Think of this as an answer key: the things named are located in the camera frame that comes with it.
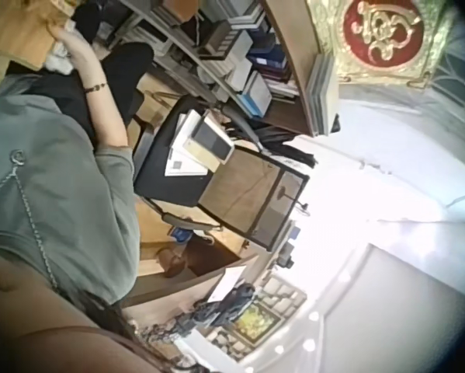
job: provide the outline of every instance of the dark hair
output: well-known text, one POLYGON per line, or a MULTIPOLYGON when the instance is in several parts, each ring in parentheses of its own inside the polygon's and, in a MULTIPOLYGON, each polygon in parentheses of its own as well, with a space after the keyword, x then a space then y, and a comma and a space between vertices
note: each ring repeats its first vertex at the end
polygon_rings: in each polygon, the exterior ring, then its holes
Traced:
POLYGON ((101 329, 121 336, 124 339, 129 340, 131 343, 134 343, 136 346, 145 349, 147 354, 153 360, 151 363, 162 372, 172 372, 172 369, 175 369, 178 371, 189 371, 191 373, 210 373, 210 370, 201 364, 194 364, 189 368, 179 367, 144 343, 144 341, 136 335, 133 326, 123 314, 120 302, 111 305, 104 299, 88 291, 78 291, 75 301, 64 291, 61 291, 60 295, 80 309, 101 329))

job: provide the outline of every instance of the chair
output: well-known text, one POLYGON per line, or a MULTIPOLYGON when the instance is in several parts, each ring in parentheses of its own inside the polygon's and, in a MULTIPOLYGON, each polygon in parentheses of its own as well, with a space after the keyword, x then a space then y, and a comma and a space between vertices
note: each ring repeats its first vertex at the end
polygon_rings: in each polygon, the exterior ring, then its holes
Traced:
POLYGON ((308 176, 270 158, 245 119, 229 106, 222 106, 221 112, 247 134, 258 151, 236 146, 229 161, 214 174, 165 177, 179 115, 191 109, 204 113, 206 104, 183 96, 156 134, 141 131, 134 149, 135 193, 171 225, 205 231, 223 226, 271 251, 308 176), (198 207, 217 224, 170 214, 160 201, 198 207))

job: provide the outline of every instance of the chair armrest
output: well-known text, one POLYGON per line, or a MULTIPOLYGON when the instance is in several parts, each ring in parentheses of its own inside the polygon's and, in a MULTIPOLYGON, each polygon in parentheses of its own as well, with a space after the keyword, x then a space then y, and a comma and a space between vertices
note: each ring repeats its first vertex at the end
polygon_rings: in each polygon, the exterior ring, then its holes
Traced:
POLYGON ((256 145, 256 148, 258 148, 260 153, 263 152, 263 145, 260 142, 258 135, 253 131, 249 123, 240 113, 238 113, 236 110, 234 110, 232 107, 228 105, 221 106, 220 111, 223 115, 229 117, 232 123, 234 123, 236 126, 238 126, 244 131, 244 133, 249 137, 251 142, 256 145))
POLYGON ((161 207, 159 207, 155 202, 149 200, 148 198, 142 198, 142 201, 153 210, 155 210, 160 216, 162 221, 167 224, 170 224, 177 228, 187 229, 190 231, 221 231, 221 225, 214 225, 210 223, 202 223, 199 221, 194 221, 189 218, 180 218, 175 214, 169 212, 164 212, 161 207))

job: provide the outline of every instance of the wrist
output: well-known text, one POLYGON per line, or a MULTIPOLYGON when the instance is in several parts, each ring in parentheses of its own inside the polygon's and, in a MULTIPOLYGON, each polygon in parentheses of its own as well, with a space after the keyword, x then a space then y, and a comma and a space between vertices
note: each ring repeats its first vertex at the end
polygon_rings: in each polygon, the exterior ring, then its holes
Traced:
POLYGON ((91 63, 84 68, 79 68, 78 74, 82 80, 85 89, 92 88, 94 85, 106 83, 106 75, 102 69, 101 63, 91 63))

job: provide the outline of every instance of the bracelet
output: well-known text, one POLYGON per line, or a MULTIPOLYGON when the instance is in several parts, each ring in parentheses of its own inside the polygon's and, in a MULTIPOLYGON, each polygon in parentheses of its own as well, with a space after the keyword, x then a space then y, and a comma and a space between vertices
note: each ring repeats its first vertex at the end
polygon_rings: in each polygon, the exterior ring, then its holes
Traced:
POLYGON ((101 88, 106 87, 107 85, 108 85, 107 83, 96 84, 92 88, 86 88, 84 92, 85 93, 96 92, 96 91, 99 91, 101 88))

